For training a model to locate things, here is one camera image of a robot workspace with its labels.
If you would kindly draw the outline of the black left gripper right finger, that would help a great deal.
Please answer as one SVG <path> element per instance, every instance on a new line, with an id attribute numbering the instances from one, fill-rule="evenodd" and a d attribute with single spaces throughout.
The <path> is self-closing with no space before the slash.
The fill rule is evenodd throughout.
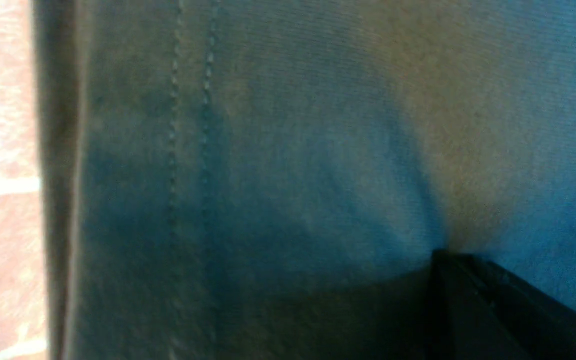
<path id="1" fill-rule="evenodd" d="M 576 360 L 576 311 L 492 261 L 473 255 L 461 261 L 498 321 L 533 360 Z"/>

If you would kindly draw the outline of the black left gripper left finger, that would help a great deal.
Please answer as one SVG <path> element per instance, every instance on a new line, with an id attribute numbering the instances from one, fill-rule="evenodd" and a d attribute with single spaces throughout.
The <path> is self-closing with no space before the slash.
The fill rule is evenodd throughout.
<path id="1" fill-rule="evenodd" d="M 427 360 L 529 360 L 482 296 L 482 281 L 445 250 L 432 253 L 425 298 Z"/>

